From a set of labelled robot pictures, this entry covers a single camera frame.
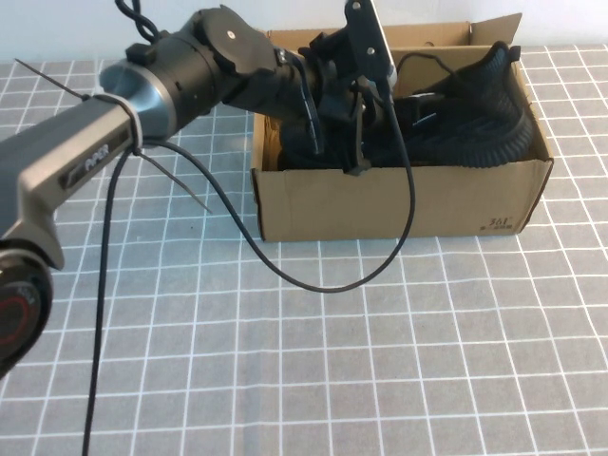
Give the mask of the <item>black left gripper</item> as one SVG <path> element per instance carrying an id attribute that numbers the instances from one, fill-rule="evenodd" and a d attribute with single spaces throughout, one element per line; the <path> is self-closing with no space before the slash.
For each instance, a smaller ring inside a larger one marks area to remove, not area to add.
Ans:
<path id="1" fill-rule="evenodd" d="M 289 63 L 299 76 L 304 118 L 282 123 L 278 168 L 365 173 L 369 169 L 362 153 L 365 97 L 348 31 L 320 33 L 292 53 Z"/>

